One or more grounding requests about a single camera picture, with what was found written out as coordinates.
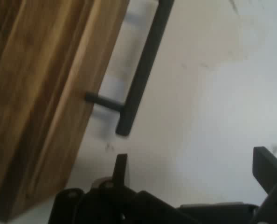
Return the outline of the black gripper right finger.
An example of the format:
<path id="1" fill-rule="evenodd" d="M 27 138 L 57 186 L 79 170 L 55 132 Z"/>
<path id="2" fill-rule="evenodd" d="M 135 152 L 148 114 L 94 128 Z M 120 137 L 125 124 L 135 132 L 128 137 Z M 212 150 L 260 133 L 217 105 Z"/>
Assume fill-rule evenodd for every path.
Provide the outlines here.
<path id="1" fill-rule="evenodd" d="M 265 147 L 253 149 L 252 173 L 267 193 L 252 219 L 254 224 L 277 224 L 277 158 Z"/>

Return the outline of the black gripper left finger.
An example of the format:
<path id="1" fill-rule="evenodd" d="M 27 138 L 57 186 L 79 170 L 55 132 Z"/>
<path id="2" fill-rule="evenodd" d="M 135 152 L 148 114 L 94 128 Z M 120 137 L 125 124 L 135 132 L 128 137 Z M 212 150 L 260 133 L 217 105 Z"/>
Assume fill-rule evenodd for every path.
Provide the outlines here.
<path id="1" fill-rule="evenodd" d="M 151 194 L 126 186 L 127 154 L 118 154 L 113 174 L 88 192 L 65 189 L 54 200 L 50 224 L 186 224 L 183 213 Z"/>

